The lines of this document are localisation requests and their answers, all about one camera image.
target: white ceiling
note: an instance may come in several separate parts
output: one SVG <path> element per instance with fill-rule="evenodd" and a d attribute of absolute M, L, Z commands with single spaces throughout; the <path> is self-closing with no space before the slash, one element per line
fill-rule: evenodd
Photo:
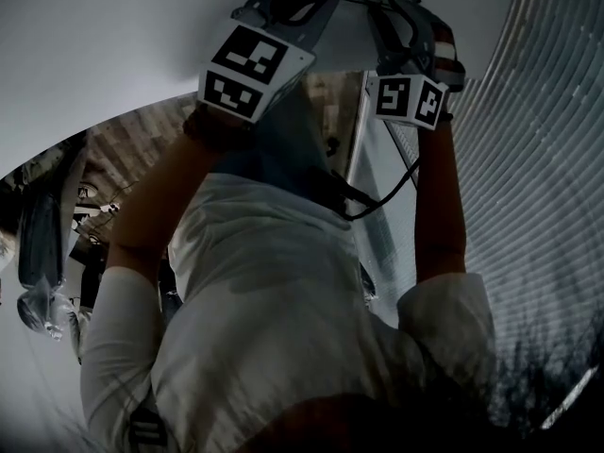
<path fill-rule="evenodd" d="M 87 127 L 195 90 L 204 40 L 244 1 L 0 0 L 0 176 Z M 481 76 L 511 0 L 424 2 Z M 373 65 L 365 21 L 362 7 L 340 5 L 320 69 Z"/>

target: white shirt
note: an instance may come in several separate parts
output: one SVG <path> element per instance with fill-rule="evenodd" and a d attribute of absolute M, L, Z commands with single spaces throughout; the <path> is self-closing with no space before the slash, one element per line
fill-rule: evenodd
<path fill-rule="evenodd" d="M 387 327 L 364 306 L 349 224 L 275 187 L 209 175 L 170 259 L 184 305 L 165 331 L 144 277 L 110 268 L 101 282 L 81 390 L 90 431 L 109 448 L 127 450 L 129 415 L 149 388 L 181 450 L 222 452 L 307 399 L 403 405 L 396 381 L 426 380 L 417 342 L 459 383 L 492 372 L 480 276 L 416 286 L 399 303 L 401 330 Z"/>

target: corrugated metal wall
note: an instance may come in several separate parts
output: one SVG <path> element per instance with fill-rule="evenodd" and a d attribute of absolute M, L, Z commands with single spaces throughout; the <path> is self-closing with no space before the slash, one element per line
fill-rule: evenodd
<path fill-rule="evenodd" d="M 450 106 L 502 369 L 538 361 L 568 383 L 604 317 L 603 36 L 604 0 L 514 0 L 486 76 Z M 416 131 L 395 131 L 416 158 Z"/>

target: hand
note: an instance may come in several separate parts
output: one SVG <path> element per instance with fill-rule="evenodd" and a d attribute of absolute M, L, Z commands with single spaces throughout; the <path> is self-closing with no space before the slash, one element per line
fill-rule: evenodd
<path fill-rule="evenodd" d="M 202 103 L 197 103 L 183 130 L 189 138 L 217 153 L 250 149 L 255 142 L 254 130 L 245 120 Z"/>

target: black cable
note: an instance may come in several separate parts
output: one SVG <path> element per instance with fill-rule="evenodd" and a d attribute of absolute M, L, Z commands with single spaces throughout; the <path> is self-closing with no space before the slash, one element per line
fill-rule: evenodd
<path fill-rule="evenodd" d="M 411 168 L 409 168 L 407 170 L 407 173 L 405 173 L 405 175 L 403 175 L 403 177 L 400 179 L 398 184 L 393 188 L 393 190 L 391 192 L 389 192 L 383 199 L 379 200 L 376 205 L 374 205 L 373 207 L 368 207 L 366 210 L 363 210 L 361 213 L 354 215 L 354 216 L 350 216 L 350 215 L 344 213 L 343 217 L 346 220 L 348 220 L 349 222 L 352 222 L 354 220 L 359 220 L 360 218 L 364 218 L 368 214 L 373 213 L 378 208 L 383 207 L 386 203 L 388 203 L 391 199 L 393 199 L 394 196 L 398 193 L 398 191 L 405 185 L 405 183 L 407 183 L 407 181 L 409 181 L 409 179 L 411 178 L 413 173 L 415 173 L 415 170 L 417 169 L 418 166 L 419 166 L 419 158 L 415 160 L 415 162 L 411 165 Z"/>
<path fill-rule="evenodd" d="M 124 186 L 124 188 L 120 188 L 120 189 L 119 189 L 117 192 L 115 192 L 115 193 L 113 194 L 113 196 L 112 196 L 112 197 L 109 199 L 109 203 L 111 204 L 111 203 L 113 202 L 113 200 L 114 200 L 115 198 L 117 198 L 117 197 L 120 195 L 120 193 L 121 193 L 121 192 L 123 192 L 123 191 L 127 190 L 128 188 L 132 188 L 132 187 L 133 187 L 135 184 L 137 184 L 137 183 L 138 183 L 138 181 L 134 181 L 133 183 L 130 183 L 129 185 Z M 93 233 L 94 231 L 96 231 L 98 228 L 102 228 L 102 227 L 104 227 L 104 226 L 105 226 L 105 225 L 107 225 L 107 224 L 108 224 L 108 223 L 109 223 L 111 220 L 113 220 L 113 218 L 115 218 L 115 213 L 113 213 L 113 211 L 109 211 L 109 213 L 111 213 L 111 216 L 110 216 L 110 218 L 109 218 L 107 221 L 103 222 L 103 223 L 102 223 L 102 224 L 100 224 L 100 225 L 94 226 L 94 227 L 93 227 L 93 228 L 92 228 L 92 229 L 91 229 L 91 230 L 88 232 L 88 237 L 89 237 L 89 239 L 90 239 L 90 237 L 91 237 L 91 235 L 92 235 L 92 233 Z"/>
<path fill-rule="evenodd" d="M 398 155 L 405 163 L 405 167 L 407 169 L 409 169 L 413 165 L 413 163 L 411 162 L 411 159 L 409 158 L 409 156 L 407 156 L 407 153 L 402 149 L 398 138 L 394 135 L 392 125 L 388 121 L 384 121 L 384 125 L 386 126 L 386 129 L 390 133 L 390 137 L 394 141 L 394 146 L 396 147 L 396 150 L 398 151 Z M 415 187 L 415 190 L 417 190 L 417 182 L 416 182 L 415 176 L 411 176 L 411 181 L 413 183 L 413 186 Z"/>

